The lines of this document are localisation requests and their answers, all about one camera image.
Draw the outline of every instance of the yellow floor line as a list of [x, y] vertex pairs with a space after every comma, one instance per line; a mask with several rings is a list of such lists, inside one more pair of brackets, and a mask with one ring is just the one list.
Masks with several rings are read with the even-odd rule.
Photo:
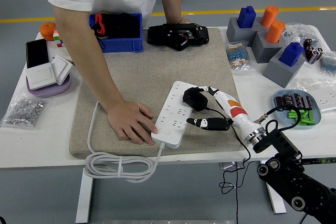
[[[315, 11], [315, 10], [336, 10], [336, 6], [316, 6], [316, 7], [289, 7], [279, 8], [280, 12], [302, 12], [302, 11]], [[255, 9], [257, 13], [263, 13], [265, 9]], [[232, 10], [195, 10], [183, 11], [182, 15], [211, 15], [211, 14], [231, 14], [240, 13], [240, 9]], [[164, 12], [152, 13], [152, 16], [164, 16]], [[0, 23], [20, 23], [20, 22], [46, 22], [54, 21], [55, 17], [37, 17], [37, 18], [9, 18], [0, 19]]]

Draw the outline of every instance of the power outlet socket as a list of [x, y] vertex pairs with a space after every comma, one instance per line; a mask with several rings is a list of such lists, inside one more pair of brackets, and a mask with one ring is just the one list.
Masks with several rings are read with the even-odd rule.
[[155, 123], [158, 134], [152, 133], [154, 142], [160, 144], [164, 142], [167, 147], [177, 149], [180, 146], [184, 134], [187, 119], [190, 117], [192, 108], [183, 100], [184, 91], [195, 85], [175, 81], [162, 110]]
[[333, 89], [323, 88], [311, 90], [309, 94], [314, 97], [321, 112], [336, 109], [336, 94]]

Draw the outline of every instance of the hand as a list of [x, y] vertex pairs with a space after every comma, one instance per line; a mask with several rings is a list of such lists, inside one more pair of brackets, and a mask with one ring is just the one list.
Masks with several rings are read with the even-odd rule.
[[182, 17], [182, 24], [189, 24], [191, 23], [190, 19]]
[[108, 119], [117, 134], [124, 140], [131, 139], [135, 144], [143, 144], [145, 141], [153, 145], [154, 141], [144, 127], [144, 124], [154, 134], [158, 133], [154, 123], [150, 120], [154, 117], [150, 108], [141, 102], [122, 101], [108, 111]]

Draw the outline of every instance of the white cable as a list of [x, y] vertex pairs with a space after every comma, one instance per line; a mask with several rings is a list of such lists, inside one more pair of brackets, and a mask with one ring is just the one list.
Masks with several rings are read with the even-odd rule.
[[[93, 123], [96, 118], [96, 112], [98, 109], [99, 102], [96, 103], [95, 110], [93, 111], [91, 124], [88, 132], [87, 144], [90, 152], [89, 156], [85, 159], [86, 167], [84, 173], [92, 178], [125, 178], [127, 181], [132, 183], [140, 183], [149, 179], [155, 172], [156, 166], [158, 165], [162, 150], [164, 149], [165, 143], [160, 144], [159, 153], [155, 162], [146, 157], [140, 156], [116, 156], [105, 152], [95, 152], [90, 144], [91, 132], [93, 128]], [[148, 166], [147, 170], [137, 173], [126, 173], [123, 172], [123, 164], [131, 163], [143, 163]]]

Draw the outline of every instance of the orange cylinder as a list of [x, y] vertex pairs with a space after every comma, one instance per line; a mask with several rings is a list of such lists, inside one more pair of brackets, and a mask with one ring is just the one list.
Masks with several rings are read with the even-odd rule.
[[273, 44], [278, 43], [284, 29], [284, 22], [278, 20], [274, 21], [268, 30], [266, 40]]
[[261, 19], [261, 25], [265, 27], [270, 27], [271, 24], [277, 18], [279, 9], [274, 5], [269, 5], [266, 7], [263, 18]]

